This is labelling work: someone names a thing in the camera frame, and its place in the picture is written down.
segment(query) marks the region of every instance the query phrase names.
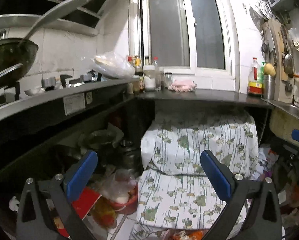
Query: trash bag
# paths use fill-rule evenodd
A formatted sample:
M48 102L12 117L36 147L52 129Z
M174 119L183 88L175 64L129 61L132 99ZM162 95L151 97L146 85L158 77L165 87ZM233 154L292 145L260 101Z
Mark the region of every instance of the trash bag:
M119 204L125 204L130 198L129 191L136 186L134 176L126 169L118 169L103 183L99 193L104 198Z

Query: floral fabric cover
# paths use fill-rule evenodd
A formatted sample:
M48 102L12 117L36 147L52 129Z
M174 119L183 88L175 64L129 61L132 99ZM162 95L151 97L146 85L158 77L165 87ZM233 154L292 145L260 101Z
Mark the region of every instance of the floral fabric cover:
M200 165L209 149L233 172L250 176L258 163L253 118L244 110L206 108L157 113L141 140L137 222L130 239L162 239L166 229L210 228L226 205ZM243 207L237 223L246 217Z
M148 169L139 181L137 223L130 239L145 239L148 234L155 239L162 228L210 228L225 205L205 176L166 175ZM236 224L245 217L243 206Z
M209 149L233 173L252 174L258 162L254 119L244 110L207 108L158 113L141 140L143 166L164 174L205 175L200 153Z

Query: sink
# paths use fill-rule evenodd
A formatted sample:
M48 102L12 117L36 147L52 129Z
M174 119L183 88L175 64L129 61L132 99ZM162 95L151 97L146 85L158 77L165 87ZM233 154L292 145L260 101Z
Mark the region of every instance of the sink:
M292 115L296 115L299 117L299 108L294 105L287 105L287 106L281 106L284 110L288 111Z
M290 105L280 101L275 101L275 100L265 100L265 101L283 110L284 112L292 115L293 117L299 120L299 108L297 106Z

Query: frosted glass pane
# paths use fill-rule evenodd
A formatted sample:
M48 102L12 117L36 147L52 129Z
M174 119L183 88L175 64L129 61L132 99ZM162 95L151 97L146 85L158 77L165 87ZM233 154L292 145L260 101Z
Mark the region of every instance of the frosted glass pane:
M190 65L190 49L183 0L149 0L152 57L160 66Z
M191 0L196 21L197 67L225 69L224 44L215 0Z

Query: window frame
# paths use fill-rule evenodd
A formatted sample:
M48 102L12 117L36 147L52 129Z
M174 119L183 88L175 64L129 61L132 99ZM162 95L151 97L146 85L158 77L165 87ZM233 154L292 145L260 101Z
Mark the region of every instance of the window frame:
M197 52L196 52L196 36L195 36L195 18L193 17L191 0L184 0L186 21L189 35L189 49L190 49L190 66L189 68L185 66L169 66L163 67L165 72L172 72L172 74L185 74L185 75L195 75L202 77L222 77L222 78L235 78L235 63L234 59L234 49L233 41L231 41L231 36L229 34L229 26L233 23L229 23L228 19L231 19L229 12L226 11L226 5L222 0L215 0L218 9L221 29L223 35L224 44L224 62L225 69L215 69L207 67L197 67ZM149 2L148 0L142 0L142 16L143 16L143 47L144 55L151 55L151 36L150 36L150 22L149 22Z

